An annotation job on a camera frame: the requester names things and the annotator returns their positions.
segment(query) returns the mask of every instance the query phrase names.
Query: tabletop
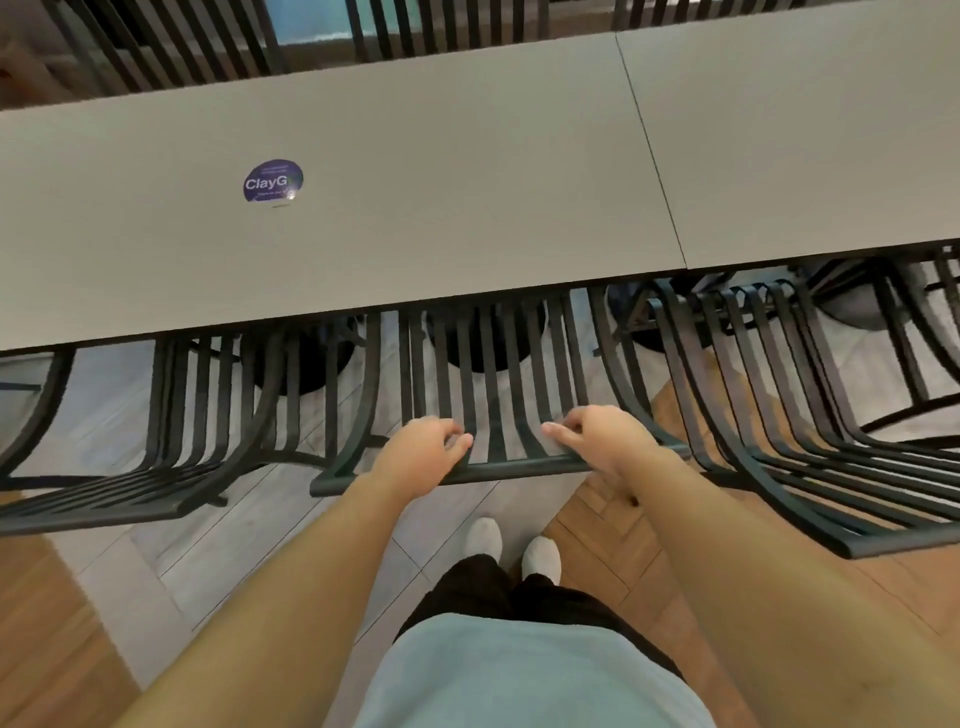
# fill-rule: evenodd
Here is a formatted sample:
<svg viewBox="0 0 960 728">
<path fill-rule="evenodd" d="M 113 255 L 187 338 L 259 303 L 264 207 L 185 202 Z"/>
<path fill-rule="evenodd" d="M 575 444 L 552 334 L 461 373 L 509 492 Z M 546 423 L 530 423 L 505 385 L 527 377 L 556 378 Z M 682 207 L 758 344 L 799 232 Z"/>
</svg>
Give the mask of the tabletop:
<svg viewBox="0 0 960 728">
<path fill-rule="evenodd" d="M 684 267 L 612 34 L 0 114 L 0 351 Z"/>
<path fill-rule="evenodd" d="M 618 35 L 691 268 L 960 234 L 960 3 Z"/>
</svg>

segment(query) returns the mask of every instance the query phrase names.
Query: shoe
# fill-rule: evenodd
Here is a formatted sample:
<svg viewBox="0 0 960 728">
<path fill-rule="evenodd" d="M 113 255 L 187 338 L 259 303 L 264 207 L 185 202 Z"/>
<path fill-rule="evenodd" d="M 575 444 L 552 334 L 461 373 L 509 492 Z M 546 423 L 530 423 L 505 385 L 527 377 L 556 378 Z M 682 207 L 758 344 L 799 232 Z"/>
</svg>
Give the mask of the shoe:
<svg viewBox="0 0 960 728">
<path fill-rule="evenodd" d="M 476 556 L 478 553 L 492 556 L 496 563 L 500 563 L 503 537 L 500 535 L 500 526 L 493 519 L 477 519 L 470 524 L 464 542 L 464 558 Z"/>
<path fill-rule="evenodd" d="M 523 578 L 532 573 L 541 573 L 555 585 L 560 585 L 560 550 L 553 539 L 538 536 L 530 542 L 523 552 L 523 561 L 520 564 Z"/>
</svg>

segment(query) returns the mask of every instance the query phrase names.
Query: shirt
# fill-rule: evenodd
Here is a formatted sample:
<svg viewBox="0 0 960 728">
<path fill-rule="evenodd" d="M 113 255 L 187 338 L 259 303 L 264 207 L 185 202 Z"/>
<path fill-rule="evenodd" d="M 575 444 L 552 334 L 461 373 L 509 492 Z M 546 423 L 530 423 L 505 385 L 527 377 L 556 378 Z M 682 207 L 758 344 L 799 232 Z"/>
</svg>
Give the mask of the shirt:
<svg viewBox="0 0 960 728">
<path fill-rule="evenodd" d="M 355 728 L 715 728 L 687 684 L 602 627 L 444 614 L 405 632 Z"/>
</svg>

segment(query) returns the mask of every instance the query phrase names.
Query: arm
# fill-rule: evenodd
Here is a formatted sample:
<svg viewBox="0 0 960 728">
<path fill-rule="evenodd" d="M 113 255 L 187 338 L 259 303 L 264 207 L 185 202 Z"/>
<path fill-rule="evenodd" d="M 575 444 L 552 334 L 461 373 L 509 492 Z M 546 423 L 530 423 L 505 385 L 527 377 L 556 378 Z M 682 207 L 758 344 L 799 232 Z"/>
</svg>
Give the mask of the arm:
<svg viewBox="0 0 960 728">
<path fill-rule="evenodd" d="M 368 475 L 254 574 L 117 728 L 322 725 L 404 507 L 467 452 L 452 420 L 414 420 Z"/>
<path fill-rule="evenodd" d="M 544 431 L 636 495 L 704 635 L 764 726 L 945 726 L 960 667 L 834 565 L 615 407 Z"/>
</svg>

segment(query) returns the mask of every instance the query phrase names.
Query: black pants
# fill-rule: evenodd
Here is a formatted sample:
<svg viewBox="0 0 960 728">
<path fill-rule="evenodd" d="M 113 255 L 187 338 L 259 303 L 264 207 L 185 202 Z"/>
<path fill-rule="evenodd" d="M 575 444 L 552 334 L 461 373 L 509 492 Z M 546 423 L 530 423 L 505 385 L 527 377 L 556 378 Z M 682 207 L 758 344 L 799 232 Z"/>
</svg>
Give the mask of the black pants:
<svg viewBox="0 0 960 728">
<path fill-rule="evenodd" d="M 425 619 L 447 613 L 604 627 L 623 635 L 654 663 L 684 679 L 673 660 L 602 601 L 575 589 L 555 586 L 538 573 L 514 586 L 507 572 L 487 554 L 469 556 L 445 573 L 403 623 L 397 636 Z"/>
</svg>

